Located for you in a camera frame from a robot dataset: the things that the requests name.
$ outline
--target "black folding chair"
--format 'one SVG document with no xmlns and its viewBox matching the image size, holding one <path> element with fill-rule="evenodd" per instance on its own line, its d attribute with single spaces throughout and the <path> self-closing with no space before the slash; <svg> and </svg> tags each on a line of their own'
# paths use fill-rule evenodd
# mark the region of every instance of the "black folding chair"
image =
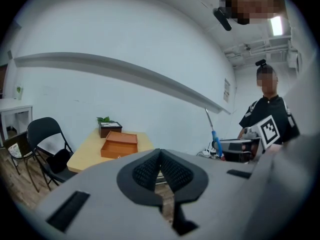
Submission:
<svg viewBox="0 0 320 240">
<path fill-rule="evenodd" d="M 10 158 L 12 160 L 13 166 L 15 167 L 18 175 L 20 175 L 20 172 L 18 170 L 18 164 L 16 164 L 15 161 L 24 163 L 24 166 L 26 168 L 26 172 L 28 173 L 35 190 L 37 192 L 39 192 L 34 180 L 31 177 L 31 174 L 30 174 L 30 171 L 28 168 L 28 160 L 30 158 L 35 159 L 35 157 L 31 151 L 31 148 L 30 148 L 28 140 L 27 140 L 27 132 L 25 131 L 21 134 L 18 134 L 12 138 L 5 140 L 3 142 L 3 146 L 8 151 Z"/>
<path fill-rule="evenodd" d="M 38 144 L 40 142 L 42 142 L 43 140 L 45 140 L 46 138 L 48 138 L 50 136 L 53 136 L 56 134 L 61 134 L 62 138 L 64 140 L 64 149 L 67 150 L 67 147 L 68 147 L 70 157 L 73 155 L 73 151 L 72 151 L 71 147 L 69 146 L 64 134 L 62 133 L 59 124 L 57 123 L 56 120 L 54 120 L 51 117 L 44 117 L 44 118 L 40 118 L 40 119 L 32 121 L 28 125 L 26 132 L 27 132 L 27 139 L 28 139 L 29 145 L 30 145 L 32 152 L 34 154 L 37 151 Z M 65 181 L 70 179 L 72 176 L 76 175 L 75 172 L 69 171 L 67 167 L 61 172 L 54 173 L 51 170 L 51 168 L 47 162 L 42 163 L 37 158 L 37 156 L 35 156 L 35 158 L 37 159 L 37 161 L 40 165 L 41 172 L 44 177 L 45 183 L 50 191 L 51 191 L 51 189 L 50 189 L 49 183 L 51 181 L 53 181 L 58 186 L 57 182 L 64 183 Z M 50 178 L 49 182 L 47 181 L 45 174 Z"/>
</svg>

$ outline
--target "orange tray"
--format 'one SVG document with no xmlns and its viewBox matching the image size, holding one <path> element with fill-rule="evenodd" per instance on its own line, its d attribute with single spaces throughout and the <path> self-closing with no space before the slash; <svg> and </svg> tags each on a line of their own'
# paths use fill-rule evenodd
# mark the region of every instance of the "orange tray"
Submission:
<svg viewBox="0 0 320 240">
<path fill-rule="evenodd" d="M 136 134 L 110 131 L 101 148 L 103 158 L 122 158 L 138 152 L 138 138 Z"/>
</svg>

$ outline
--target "black bag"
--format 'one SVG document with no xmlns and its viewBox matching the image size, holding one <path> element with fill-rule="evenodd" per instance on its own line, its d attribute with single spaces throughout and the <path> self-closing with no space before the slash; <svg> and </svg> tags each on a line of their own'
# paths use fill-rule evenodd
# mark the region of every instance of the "black bag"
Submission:
<svg viewBox="0 0 320 240">
<path fill-rule="evenodd" d="M 62 172 L 67 167 L 67 162 L 70 159 L 70 153 L 68 150 L 61 149 L 54 156 L 50 156 L 46 159 L 50 169 L 53 173 L 57 174 Z"/>
</svg>

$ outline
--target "pipe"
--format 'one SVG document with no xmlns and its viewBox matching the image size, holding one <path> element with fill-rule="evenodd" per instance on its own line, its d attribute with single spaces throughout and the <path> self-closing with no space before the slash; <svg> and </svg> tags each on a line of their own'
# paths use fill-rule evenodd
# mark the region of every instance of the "pipe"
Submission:
<svg viewBox="0 0 320 240">
<path fill-rule="evenodd" d="M 263 45 L 261 45 L 261 46 L 258 46 L 258 47 L 255 47 L 255 48 L 252 48 L 250 51 L 252 51 L 252 50 L 256 50 L 256 49 L 260 49 L 260 48 L 263 48 L 263 47 L 266 47 L 266 41 L 263 41 Z"/>
<path fill-rule="evenodd" d="M 291 35 L 274 36 L 274 37 L 269 37 L 269 38 L 265 38 L 265 39 L 259 39 L 259 40 L 252 41 L 252 42 L 247 42 L 245 44 L 246 45 L 251 45 L 251 44 L 254 44 L 254 43 L 264 42 L 264 41 L 268 41 L 268 40 L 286 39 L 286 38 L 291 38 Z M 239 44 L 239 45 L 234 45 L 232 47 L 228 47 L 228 48 L 224 49 L 223 52 L 225 52 L 226 50 L 232 50 L 234 48 L 244 46 L 245 44 L 242 43 L 242 44 Z"/>
<path fill-rule="evenodd" d="M 278 65 L 278 64 L 284 64 L 284 63 L 287 63 L 287 62 L 286 62 L 286 61 L 282 61 L 282 62 L 272 62 L 272 66 L 273 66 L 273 65 Z M 255 63 L 252 63 L 252 64 L 237 65 L 237 66 L 234 66 L 233 69 L 234 69 L 234 70 L 238 70 L 238 69 L 242 69 L 242 67 L 246 67 L 246 68 L 256 67 L 256 64 L 255 64 Z"/>
<path fill-rule="evenodd" d="M 277 49 L 277 50 L 266 50 L 266 51 L 258 52 L 258 53 L 250 53 L 250 58 L 251 57 L 260 56 L 260 55 L 264 55 L 264 54 L 273 54 L 273 53 L 277 53 L 277 52 L 281 52 L 281 51 L 287 51 L 287 50 L 288 50 L 288 48 L 286 48 L 286 49 Z M 237 54 L 237 55 L 232 56 L 232 57 L 227 57 L 227 59 L 230 60 L 230 59 L 233 59 L 233 58 L 239 57 L 239 56 L 242 57 L 243 53 Z"/>
<path fill-rule="evenodd" d="M 266 47 L 263 49 L 258 49 L 258 50 L 254 50 L 254 52 L 263 52 L 263 51 L 268 51 L 268 50 L 273 50 L 273 49 L 277 49 L 277 48 L 288 48 L 287 44 L 282 44 L 282 45 L 277 45 L 277 46 L 273 46 L 273 47 Z"/>
</svg>

